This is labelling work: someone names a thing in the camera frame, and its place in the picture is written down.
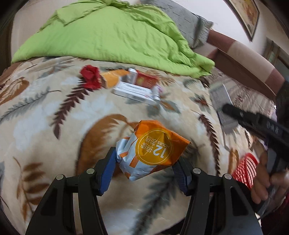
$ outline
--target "red mesh basket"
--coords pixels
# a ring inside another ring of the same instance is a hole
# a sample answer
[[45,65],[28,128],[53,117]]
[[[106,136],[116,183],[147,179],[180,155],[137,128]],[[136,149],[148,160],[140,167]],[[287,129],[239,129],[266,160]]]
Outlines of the red mesh basket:
[[245,158],[239,163],[237,169],[232,174],[232,177],[244,183],[249,189],[253,186],[253,179],[256,176],[256,166],[258,161],[253,154],[247,153]]

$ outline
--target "red crumpled package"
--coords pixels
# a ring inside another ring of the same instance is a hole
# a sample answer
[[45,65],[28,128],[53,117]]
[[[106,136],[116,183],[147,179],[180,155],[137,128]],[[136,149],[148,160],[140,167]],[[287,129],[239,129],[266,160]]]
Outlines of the red crumpled package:
[[86,65],[80,73],[86,81],[86,83],[82,85],[83,87],[92,90],[101,89],[101,76],[97,67]]

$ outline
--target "green cloth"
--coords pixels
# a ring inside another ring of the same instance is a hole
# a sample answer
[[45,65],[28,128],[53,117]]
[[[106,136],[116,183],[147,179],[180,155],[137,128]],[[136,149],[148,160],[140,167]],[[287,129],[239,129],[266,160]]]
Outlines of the green cloth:
[[117,0],[79,1],[58,9],[12,62],[40,56],[116,61],[195,78],[208,75],[214,66],[189,48],[159,8]]

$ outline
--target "person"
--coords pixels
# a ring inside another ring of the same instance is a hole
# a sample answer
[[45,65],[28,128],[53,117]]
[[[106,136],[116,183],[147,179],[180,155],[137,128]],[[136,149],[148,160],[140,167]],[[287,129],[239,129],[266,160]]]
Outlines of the person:
[[273,200],[268,206],[269,213],[261,220],[264,235],[289,234],[289,170],[273,174],[267,173],[267,153],[260,157],[260,163],[256,167],[256,177],[251,189],[251,198],[256,204],[268,198],[267,188],[271,185],[278,187]]

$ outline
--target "painting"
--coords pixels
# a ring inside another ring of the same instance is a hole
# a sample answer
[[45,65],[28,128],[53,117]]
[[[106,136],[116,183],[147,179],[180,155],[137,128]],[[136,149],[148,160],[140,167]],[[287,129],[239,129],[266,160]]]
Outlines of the painting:
[[226,0],[232,8],[250,41],[253,40],[260,12],[254,0]]

